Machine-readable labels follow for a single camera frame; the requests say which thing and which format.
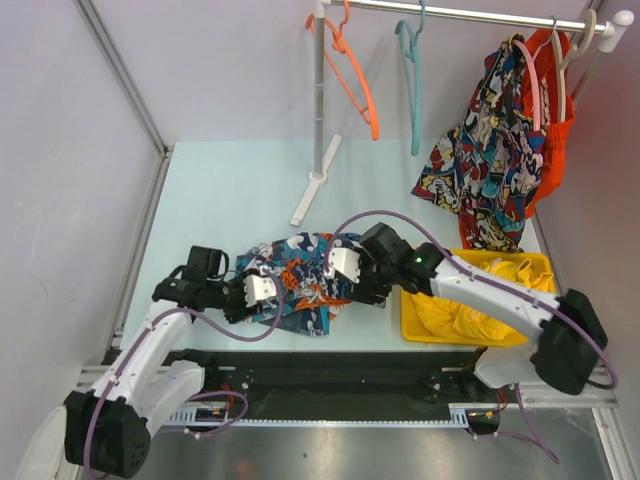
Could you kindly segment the orange blue patterned shorts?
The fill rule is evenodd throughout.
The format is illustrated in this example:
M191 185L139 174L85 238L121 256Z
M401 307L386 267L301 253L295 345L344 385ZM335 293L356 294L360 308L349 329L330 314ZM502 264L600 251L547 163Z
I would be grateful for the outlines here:
M324 275L330 238L328 232L301 232L260 243L236 257L236 272L267 270L280 280L284 290L280 329L302 336L326 336L332 320L350 303L350 282Z

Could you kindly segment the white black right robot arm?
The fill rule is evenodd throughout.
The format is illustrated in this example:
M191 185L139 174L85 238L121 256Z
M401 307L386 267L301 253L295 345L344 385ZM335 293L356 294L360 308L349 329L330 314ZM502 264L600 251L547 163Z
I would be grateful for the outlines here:
M341 272L353 282L351 297L378 302L394 286L468 306L523 335L522 347L485 352L461 376L463 393L484 401L497 388L537 377L568 395L588 384L608 338L588 297L570 289L558 296L489 274L450 251L425 242L412 247L378 223L349 250Z

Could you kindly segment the teal plastic hanger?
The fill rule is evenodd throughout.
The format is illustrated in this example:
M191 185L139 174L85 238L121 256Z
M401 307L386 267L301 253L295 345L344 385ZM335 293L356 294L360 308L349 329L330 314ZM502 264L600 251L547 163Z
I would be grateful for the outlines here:
M410 153L412 156L419 155L422 140L422 66L419 52L419 37L425 26L426 4L424 1L420 1L419 6L421 8L420 22L416 29L414 29L407 20L400 20L394 30L401 53L407 87L411 124Z

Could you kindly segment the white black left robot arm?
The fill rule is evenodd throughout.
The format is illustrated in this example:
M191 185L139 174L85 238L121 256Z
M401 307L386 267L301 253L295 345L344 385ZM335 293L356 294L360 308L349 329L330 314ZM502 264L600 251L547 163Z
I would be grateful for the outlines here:
M195 320L210 324L208 309L243 319L270 299L284 300L280 280L266 268L227 279L220 268L229 264L221 250L192 247L186 263L156 285L130 344L86 392L66 397L64 457L89 478L132 478L152 439L183 403L219 392L220 374L194 360L178 360L166 373L158 372Z

